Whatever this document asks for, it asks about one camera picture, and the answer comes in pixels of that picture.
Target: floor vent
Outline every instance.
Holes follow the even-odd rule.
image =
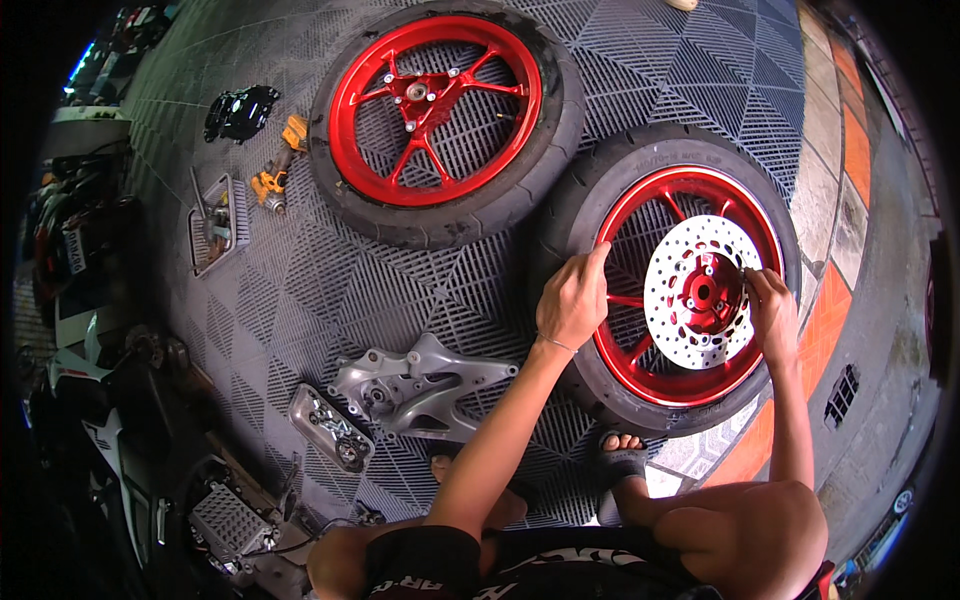
[[[843,422],[859,389],[860,370],[856,365],[847,365],[833,384],[833,392],[830,393],[830,399],[824,408],[824,423],[831,429],[836,429]]]

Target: cable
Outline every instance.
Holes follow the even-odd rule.
[[[325,536],[325,535],[326,535],[326,532],[329,531],[329,530],[331,530],[331,529],[333,529],[333,527],[337,525],[337,522],[338,522],[338,521],[340,521],[340,522],[342,522],[342,523],[344,523],[344,524],[346,524],[346,525],[351,525],[351,524],[352,524],[352,523],[350,522],[350,520],[349,520],[349,519],[346,519],[346,518],[333,518],[333,519],[331,519],[326,525],[324,525],[324,527],[321,528],[321,530],[320,530],[319,532],[317,532],[315,535],[310,536],[310,538],[308,538],[307,540],[304,540],[304,541],[302,541],[302,542],[300,542],[300,543],[298,543],[298,544],[292,545],[292,546],[290,546],[289,548],[280,548],[279,550],[264,550],[264,551],[262,551],[262,552],[251,552],[250,554],[245,554],[245,555],[243,555],[243,556],[240,557],[240,558],[241,558],[241,559],[255,559],[255,558],[261,557],[261,556],[269,556],[269,555],[271,555],[271,554],[286,554],[287,552],[293,552],[293,551],[295,551],[295,550],[300,550],[300,549],[303,548],[305,545],[307,545],[307,544],[309,544],[309,543],[313,543],[314,541],[317,541],[317,540],[319,540],[320,538],[322,538],[323,536]]]

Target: drilled brake rotor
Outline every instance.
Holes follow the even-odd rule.
[[[750,343],[745,267],[762,268],[756,247],[723,217],[690,217],[660,240],[643,297],[648,331],[664,356],[685,369],[710,369]]]

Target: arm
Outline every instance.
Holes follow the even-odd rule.
[[[610,244],[574,256],[547,281],[537,306],[538,337],[507,393],[457,455],[424,525],[447,525],[478,540],[484,520],[513,477],[560,373],[607,318],[603,263]]]
[[[813,439],[797,356],[797,303],[770,269],[746,272],[756,341],[774,383],[770,481],[799,481],[813,490]]]

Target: right hand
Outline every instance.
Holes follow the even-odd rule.
[[[610,242],[577,254],[543,286],[537,304],[537,329],[568,348],[579,348],[607,318],[607,279],[603,264]]]
[[[746,269],[750,321],[756,343],[772,371],[797,362],[797,303],[773,270]]]

